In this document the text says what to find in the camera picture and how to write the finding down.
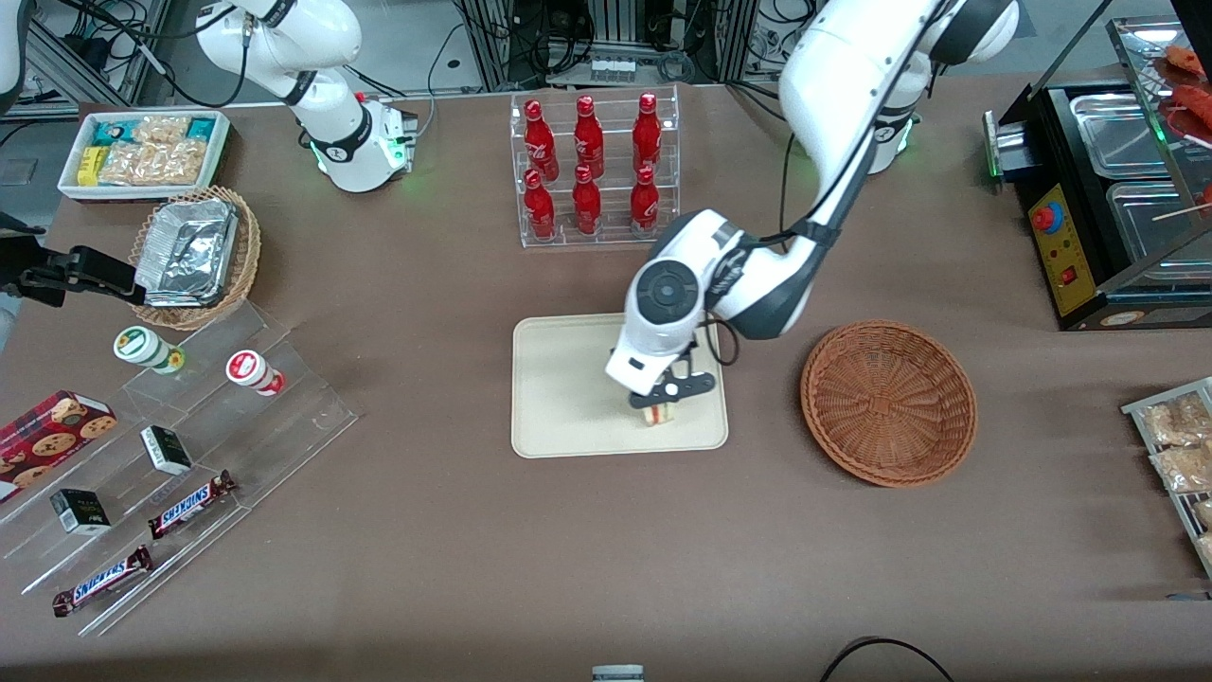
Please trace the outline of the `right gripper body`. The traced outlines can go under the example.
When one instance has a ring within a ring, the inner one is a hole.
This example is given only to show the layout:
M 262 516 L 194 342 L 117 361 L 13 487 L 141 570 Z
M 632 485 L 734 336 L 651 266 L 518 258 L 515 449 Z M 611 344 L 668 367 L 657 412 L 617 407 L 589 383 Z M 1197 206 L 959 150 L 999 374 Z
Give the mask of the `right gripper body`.
M 25 297 L 22 277 L 29 269 L 45 264 L 45 250 L 39 241 L 44 233 L 42 227 L 1 214 L 1 290 L 5 296 Z

